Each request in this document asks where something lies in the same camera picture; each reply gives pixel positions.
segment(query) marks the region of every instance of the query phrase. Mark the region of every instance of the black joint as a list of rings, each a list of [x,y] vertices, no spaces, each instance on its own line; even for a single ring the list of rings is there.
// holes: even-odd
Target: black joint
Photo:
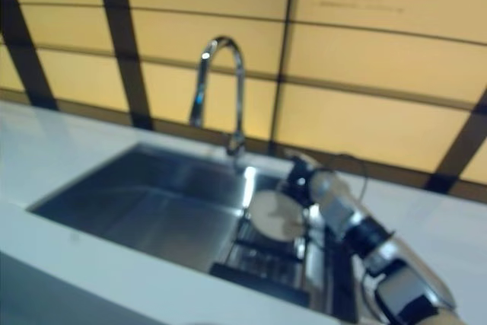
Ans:
[[[354,253],[364,259],[391,236],[392,234],[388,233],[372,217],[367,217],[346,233],[344,241]]]

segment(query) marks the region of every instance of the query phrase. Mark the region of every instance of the chrome faucet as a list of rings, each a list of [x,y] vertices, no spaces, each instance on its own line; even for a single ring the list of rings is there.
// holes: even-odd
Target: chrome faucet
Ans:
[[[229,156],[235,156],[244,152],[245,135],[242,128],[242,114],[244,109],[244,60],[242,54],[230,37],[219,36],[211,40],[206,45],[201,60],[199,61],[198,78],[196,85],[195,99],[193,101],[193,108],[189,116],[189,124],[191,126],[202,127],[203,125],[203,107],[205,106],[205,92],[208,71],[210,69],[210,62],[214,54],[224,47],[229,47],[234,54],[235,70],[237,73],[237,125],[235,131],[231,134],[228,140],[226,149]]]

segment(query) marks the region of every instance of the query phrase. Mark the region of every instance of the robotic arm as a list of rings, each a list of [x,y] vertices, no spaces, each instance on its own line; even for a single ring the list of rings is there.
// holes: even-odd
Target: robotic arm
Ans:
[[[327,226],[363,262],[367,273],[382,276],[377,305],[394,325],[461,325],[455,300],[438,276],[394,233],[387,231],[331,170],[293,158],[283,192],[303,206],[316,203]]]

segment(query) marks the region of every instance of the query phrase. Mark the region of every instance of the cable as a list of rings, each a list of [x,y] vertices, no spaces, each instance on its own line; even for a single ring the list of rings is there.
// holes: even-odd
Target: cable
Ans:
[[[358,201],[360,203],[362,203],[362,200],[364,199],[364,196],[365,196],[365,191],[367,190],[368,178],[369,178],[368,168],[367,168],[367,165],[366,165],[365,161],[363,161],[362,159],[357,158],[357,157],[355,157],[353,155],[350,155],[350,154],[336,154],[336,155],[333,155],[332,157],[330,157],[330,159],[328,159],[328,161],[325,163],[324,167],[326,169],[328,169],[328,170],[331,170],[330,169],[330,166],[332,165],[332,163],[337,158],[347,158],[349,160],[356,161],[356,162],[358,162],[360,164],[361,169],[362,169],[362,176],[364,178],[364,183],[362,185],[362,189],[361,189],[361,192],[360,192],[360,196],[358,197]]]
[[[362,299],[364,300],[365,307],[368,309],[368,312],[371,313],[371,315],[375,318],[375,320],[379,321],[382,323],[382,319],[380,318],[380,315],[378,312],[375,311],[375,309],[372,308],[371,303],[368,301],[367,293],[365,292],[365,279],[367,278],[367,271],[364,271],[364,275],[362,276],[360,280],[360,293],[362,296]]]

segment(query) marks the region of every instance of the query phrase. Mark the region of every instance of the backsplash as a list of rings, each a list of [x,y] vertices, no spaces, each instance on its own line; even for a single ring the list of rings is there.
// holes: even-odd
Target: backsplash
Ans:
[[[485,4],[2,0],[0,98],[197,134],[197,62],[228,35],[247,70],[250,150],[345,152],[373,177],[487,202]],[[200,139],[234,126],[231,54],[213,66]]]

